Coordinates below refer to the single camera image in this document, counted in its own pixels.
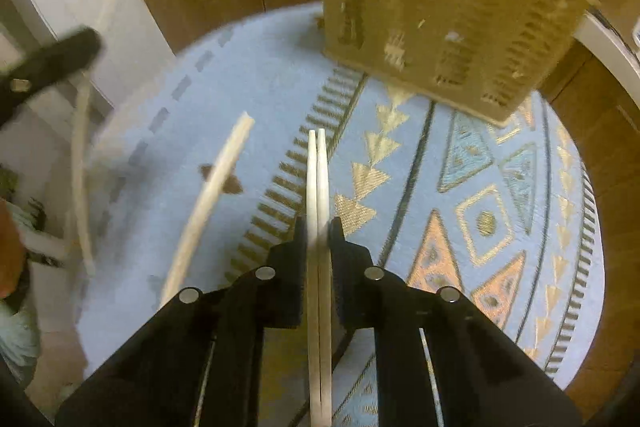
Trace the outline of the blue patterned rug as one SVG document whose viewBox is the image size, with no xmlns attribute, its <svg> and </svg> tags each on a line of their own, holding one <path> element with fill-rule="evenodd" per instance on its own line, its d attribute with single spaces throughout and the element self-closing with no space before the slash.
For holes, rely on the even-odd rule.
<svg viewBox="0 0 640 427">
<path fill-rule="evenodd" d="M 410 287 L 457 288 L 565 393 L 593 338 L 576 314 L 602 251 L 590 180 L 558 116 L 534 93 L 497 127 L 336 64 L 316 13 L 301 5 L 214 31 L 96 138 L 99 269 L 79 323 L 90 376 L 163 308 L 182 230 L 247 113 L 255 124 L 175 297 L 192 303 L 250 270 L 273 276 L 270 248 L 306 223 L 308 132 L 317 142 L 324 129 L 329 226 L 340 219 L 346 241 Z M 255 426 L 311 426 L 306 273 L 307 260 L 300 325 L 265 331 Z M 331 274 L 331 426 L 382 426 L 373 329 L 345 329 L 332 259 Z"/>
</svg>

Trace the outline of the beige slotted utensil basket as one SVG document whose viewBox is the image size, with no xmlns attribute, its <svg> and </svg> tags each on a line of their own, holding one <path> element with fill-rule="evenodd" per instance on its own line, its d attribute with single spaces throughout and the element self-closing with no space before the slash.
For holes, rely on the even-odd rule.
<svg viewBox="0 0 640 427">
<path fill-rule="evenodd" d="M 504 126 L 597 0 L 322 0 L 326 54 Z"/>
</svg>

